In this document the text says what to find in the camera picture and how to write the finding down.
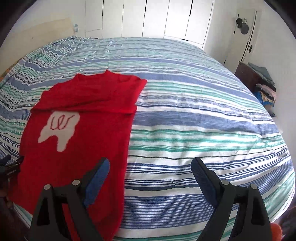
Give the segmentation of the red knit sweater white print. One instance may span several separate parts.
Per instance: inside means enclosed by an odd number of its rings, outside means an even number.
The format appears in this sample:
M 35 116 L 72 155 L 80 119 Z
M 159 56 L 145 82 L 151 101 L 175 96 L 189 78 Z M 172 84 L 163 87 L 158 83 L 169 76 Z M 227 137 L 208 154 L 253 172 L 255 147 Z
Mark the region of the red knit sweater white print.
M 123 216 L 136 102 L 146 83 L 133 75 L 105 71 L 78 74 L 43 92 L 22 134 L 24 160 L 10 186 L 10 200 L 33 213 L 46 184 L 70 184 L 107 158 L 109 173 L 87 210 L 102 238 L 112 240 Z

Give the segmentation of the pile of folded clothes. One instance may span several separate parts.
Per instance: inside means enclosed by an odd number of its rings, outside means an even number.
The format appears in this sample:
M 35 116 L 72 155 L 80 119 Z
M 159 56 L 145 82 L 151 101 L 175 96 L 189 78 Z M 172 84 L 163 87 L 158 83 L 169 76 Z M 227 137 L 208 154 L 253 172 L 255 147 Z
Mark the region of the pile of folded clothes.
M 259 67 L 250 62 L 247 63 L 248 66 L 260 76 L 259 81 L 255 84 L 253 94 L 267 110 L 271 117 L 275 117 L 275 113 L 272 108 L 276 103 L 276 88 L 275 83 L 268 70 L 265 67 Z

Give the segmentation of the red orange garment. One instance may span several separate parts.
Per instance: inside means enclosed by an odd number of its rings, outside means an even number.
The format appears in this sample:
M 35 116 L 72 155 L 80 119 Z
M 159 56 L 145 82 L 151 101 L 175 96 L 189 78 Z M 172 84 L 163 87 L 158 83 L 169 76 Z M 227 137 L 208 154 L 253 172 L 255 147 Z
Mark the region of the red orange garment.
M 271 223 L 271 234 L 272 241 L 281 241 L 282 240 L 282 229 L 277 223 Z

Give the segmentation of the orange patterned bed sheet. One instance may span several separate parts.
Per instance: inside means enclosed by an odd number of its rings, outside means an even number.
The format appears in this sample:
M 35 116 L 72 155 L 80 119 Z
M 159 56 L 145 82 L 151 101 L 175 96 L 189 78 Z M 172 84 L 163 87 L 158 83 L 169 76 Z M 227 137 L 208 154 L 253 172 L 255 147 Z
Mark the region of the orange patterned bed sheet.
M 9 71 L 16 65 L 16 62 L 14 64 L 12 64 L 7 70 L 5 70 L 2 75 L 0 76 L 0 81 L 2 81 L 5 76 L 9 73 Z

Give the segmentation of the beige padded headboard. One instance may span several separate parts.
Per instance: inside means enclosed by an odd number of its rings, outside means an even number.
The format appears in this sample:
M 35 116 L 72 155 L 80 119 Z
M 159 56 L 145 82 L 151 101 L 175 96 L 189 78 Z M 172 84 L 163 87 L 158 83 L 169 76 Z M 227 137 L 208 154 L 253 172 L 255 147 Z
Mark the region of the beige padded headboard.
M 22 32 L 9 34 L 1 46 L 1 73 L 37 48 L 73 34 L 73 25 L 69 18 L 42 23 Z

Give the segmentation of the blue green striped bedspread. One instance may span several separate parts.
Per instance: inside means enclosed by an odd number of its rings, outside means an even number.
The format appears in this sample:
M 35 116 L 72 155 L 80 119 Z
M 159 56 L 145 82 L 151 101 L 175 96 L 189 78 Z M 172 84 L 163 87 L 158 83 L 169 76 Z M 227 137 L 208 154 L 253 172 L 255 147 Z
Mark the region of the blue green striped bedspread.
M 68 37 L 22 57 L 1 81 L 1 156 L 21 156 L 43 92 L 105 71 L 147 81 L 136 102 L 123 216 L 112 240 L 196 240 L 213 208 L 191 171 L 195 157 L 233 185 L 255 184 L 270 221 L 288 209 L 295 171 L 278 127 L 234 74 L 184 42 Z

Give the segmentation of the dark wooden side table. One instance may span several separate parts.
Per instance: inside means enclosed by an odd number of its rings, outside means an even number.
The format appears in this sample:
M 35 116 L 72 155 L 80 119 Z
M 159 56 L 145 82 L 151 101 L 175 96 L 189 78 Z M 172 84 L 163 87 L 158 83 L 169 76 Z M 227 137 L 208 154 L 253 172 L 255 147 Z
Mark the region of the dark wooden side table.
M 262 78 L 248 65 L 239 62 L 235 71 L 235 76 L 251 91 L 255 91 L 257 84 L 262 82 Z

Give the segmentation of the dark hat on door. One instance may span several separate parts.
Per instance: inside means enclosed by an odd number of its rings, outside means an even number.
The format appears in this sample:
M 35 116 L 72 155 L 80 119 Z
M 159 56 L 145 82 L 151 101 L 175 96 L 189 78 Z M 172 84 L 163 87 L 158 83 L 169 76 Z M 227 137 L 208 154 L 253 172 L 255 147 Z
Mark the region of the dark hat on door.
M 247 19 L 237 18 L 236 25 L 237 25 L 237 28 L 240 30 L 241 34 L 246 35 L 249 32 L 249 26 L 247 24 Z

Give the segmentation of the white built-in wardrobe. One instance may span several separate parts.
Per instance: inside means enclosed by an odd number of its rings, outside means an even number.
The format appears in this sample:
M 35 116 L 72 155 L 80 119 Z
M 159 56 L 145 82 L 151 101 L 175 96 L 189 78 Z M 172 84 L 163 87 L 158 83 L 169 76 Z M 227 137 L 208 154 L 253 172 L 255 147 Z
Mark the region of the white built-in wardrobe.
M 92 38 L 166 38 L 203 48 L 214 1 L 86 1 L 85 34 Z

